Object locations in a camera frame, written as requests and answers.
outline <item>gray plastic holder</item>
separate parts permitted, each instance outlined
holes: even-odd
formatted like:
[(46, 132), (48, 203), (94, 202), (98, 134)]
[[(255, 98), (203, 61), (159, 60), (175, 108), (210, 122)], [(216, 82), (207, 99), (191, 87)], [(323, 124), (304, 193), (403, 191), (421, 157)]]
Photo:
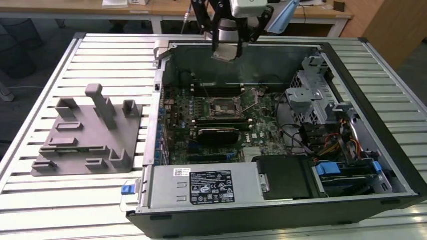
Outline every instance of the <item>gray plastic holder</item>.
[(95, 106), (79, 106), (72, 98), (59, 100), (55, 108), (59, 117), (32, 164), (32, 176), (114, 174), (132, 170), (143, 106), (134, 100), (112, 105), (102, 91), (100, 84), (86, 88)]

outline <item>desk leg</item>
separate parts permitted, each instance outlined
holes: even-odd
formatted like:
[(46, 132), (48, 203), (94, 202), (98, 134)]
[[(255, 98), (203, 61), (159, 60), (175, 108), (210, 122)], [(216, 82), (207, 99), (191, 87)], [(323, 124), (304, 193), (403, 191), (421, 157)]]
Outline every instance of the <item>desk leg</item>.
[(66, 19), (55, 19), (55, 21), (60, 29), (66, 28)]
[(328, 32), (328, 35), (327, 35), (328, 38), (339, 38), (340, 37), (347, 22), (348, 22), (348, 19), (346, 19), (346, 18), (336, 19), (336, 23), (332, 26), (331, 31)]
[(156, 35), (163, 34), (163, 31), (162, 31), (162, 20), (163, 20), (163, 18), (160, 16), (154, 16), (151, 18), (152, 33), (156, 34)]

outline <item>blue latch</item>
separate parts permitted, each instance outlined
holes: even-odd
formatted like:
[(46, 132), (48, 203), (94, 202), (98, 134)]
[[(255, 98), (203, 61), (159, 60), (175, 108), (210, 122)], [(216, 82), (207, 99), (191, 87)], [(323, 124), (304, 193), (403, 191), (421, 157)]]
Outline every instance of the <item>blue latch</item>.
[(136, 194), (135, 184), (122, 186), (122, 195), (135, 195), (135, 194)]
[(378, 161), (374, 161), (374, 168), (378, 174), (383, 171), (382, 165)]
[(340, 174), (340, 167), (335, 162), (323, 162), (315, 166), (319, 176), (328, 174)]

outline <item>wooden desk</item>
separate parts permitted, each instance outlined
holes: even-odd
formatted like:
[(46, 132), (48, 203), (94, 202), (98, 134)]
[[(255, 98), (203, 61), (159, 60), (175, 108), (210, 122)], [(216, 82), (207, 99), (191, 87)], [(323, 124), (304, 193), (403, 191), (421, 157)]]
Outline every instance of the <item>wooden desk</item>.
[[(162, 21), (183, 21), (188, 7), (190, 0), (151, 0), (148, 5), (130, 4), (116, 9), (103, 9), (103, 0), (0, 0), (0, 18), (148, 20), (154, 33), (162, 34)], [(339, 37), (351, 12), (324, 10), (322, 6), (304, 10), (295, 11), (291, 23), (332, 25), (328, 37)]]
[[(334, 0), (327, 0), (327, 4), (332, 5)], [(172, 18), (182, 20), (188, 7), (190, 0), (154, 0), (151, 13), (156, 16), (163, 16), (163, 20), (171, 20)], [(327, 36), (331, 38), (338, 38), (342, 35), (347, 21), (352, 19), (352, 17), (354, 15), (350, 11), (339, 12), (334, 10), (326, 10), (324, 6), (311, 6), (306, 7), (304, 9), (300, 7), (295, 11), (291, 23), (332, 25)]]

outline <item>paper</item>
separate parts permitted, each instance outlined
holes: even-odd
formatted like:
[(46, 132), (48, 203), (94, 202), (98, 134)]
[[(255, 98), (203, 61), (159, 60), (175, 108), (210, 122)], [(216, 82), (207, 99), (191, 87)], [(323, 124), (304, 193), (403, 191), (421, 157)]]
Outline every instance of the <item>paper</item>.
[(103, 0), (103, 9), (123, 9), (128, 7), (128, 0)]

